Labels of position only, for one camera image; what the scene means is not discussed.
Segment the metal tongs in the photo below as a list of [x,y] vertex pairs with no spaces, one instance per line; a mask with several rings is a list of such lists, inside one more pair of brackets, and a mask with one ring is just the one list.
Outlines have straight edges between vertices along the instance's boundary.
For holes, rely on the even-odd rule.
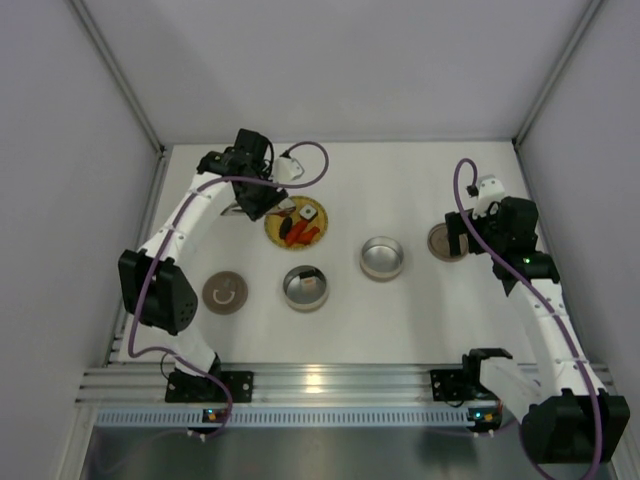
[[[295,202],[291,198],[286,198],[285,200],[281,201],[280,203],[278,203],[277,205],[269,209],[265,213],[265,216],[277,215],[281,217],[286,217],[294,213],[296,211],[296,208],[297,208],[297,205],[295,204]],[[222,216],[233,216],[233,215],[243,215],[243,214],[244,214],[244,211],[242,210],[242,208],[237,202],[232,203],[230,206],[224,209],[221,213]]]

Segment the black sea cucumber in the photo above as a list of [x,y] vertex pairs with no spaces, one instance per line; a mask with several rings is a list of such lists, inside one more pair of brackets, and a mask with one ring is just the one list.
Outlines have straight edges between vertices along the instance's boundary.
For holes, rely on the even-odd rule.
[[289,232],[291,231],[292,227],[293,227],[293,218],[291,216],[287,216],[285,217],[278,229],[278,237],[281,240],[285,240],[287,235],[289,234]]

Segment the green sushi roll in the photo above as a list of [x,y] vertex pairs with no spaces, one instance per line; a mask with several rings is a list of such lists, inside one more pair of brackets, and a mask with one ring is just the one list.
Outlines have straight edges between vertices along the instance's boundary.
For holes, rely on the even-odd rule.
[[299,217],[307,222],[312,222],[318,215],[318,210],[312,204],[303,205],[299,209]]

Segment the red sausage piece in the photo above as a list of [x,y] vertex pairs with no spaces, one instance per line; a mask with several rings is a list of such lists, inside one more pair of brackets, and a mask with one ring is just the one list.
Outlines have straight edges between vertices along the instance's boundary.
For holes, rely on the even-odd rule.
[[314,237],[320,233],[320,229],[318,227],[312,227],[302,233],[296,239],[296,243],[299,245],[311,245],[313,243]]
[[300,233],[305,231],[307,225],[308,225],[308,222],[304,220],[299,220],[298,222],[296,222],[293,225],[289,234],[287,235],[286,239],[284,240],[285,244],[287,246],[291,246],[295,244],[297,237],[299,236]]

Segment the salmon sushi roll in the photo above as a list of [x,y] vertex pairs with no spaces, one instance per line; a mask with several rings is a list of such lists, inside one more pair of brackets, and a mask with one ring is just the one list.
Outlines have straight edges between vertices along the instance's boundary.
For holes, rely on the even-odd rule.
[[313,292],[317,288],[317,271],[315,269],[306,270],[299,274],[301,290]]

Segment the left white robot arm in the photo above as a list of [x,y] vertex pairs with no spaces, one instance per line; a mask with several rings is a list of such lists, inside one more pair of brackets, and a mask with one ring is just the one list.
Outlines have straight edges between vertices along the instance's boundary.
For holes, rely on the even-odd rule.
[[219,355],[194,324],[198,295],[183,263],[212,224],[231,207],[252,221],[280,209],[288,190],[304,173],[289,150],[275,153],[264,135],[239,130],[223,151],[210,151],[198,162],[188,188],[158,231],[118,260],[123,303],[132,315],[128,354],[140,358],[150,348],[136,346],[139,328],[162,333],[155,351],[172,356],[188,377],[216,380]]

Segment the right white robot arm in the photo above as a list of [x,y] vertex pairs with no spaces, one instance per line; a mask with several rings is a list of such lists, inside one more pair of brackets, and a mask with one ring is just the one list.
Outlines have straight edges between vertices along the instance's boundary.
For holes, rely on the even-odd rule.
[[525,328],[539,380],[522,375],[510,353],[478,349],[474,381],[517,418],[525,452],[536,464],[607,463],[630,419],[621,395],[611,395],[586,359],[564,305],[553,258],[537,248],[536,204],[506,196],[486,215],[445,216],[450,252],[487,253],[492,272]]

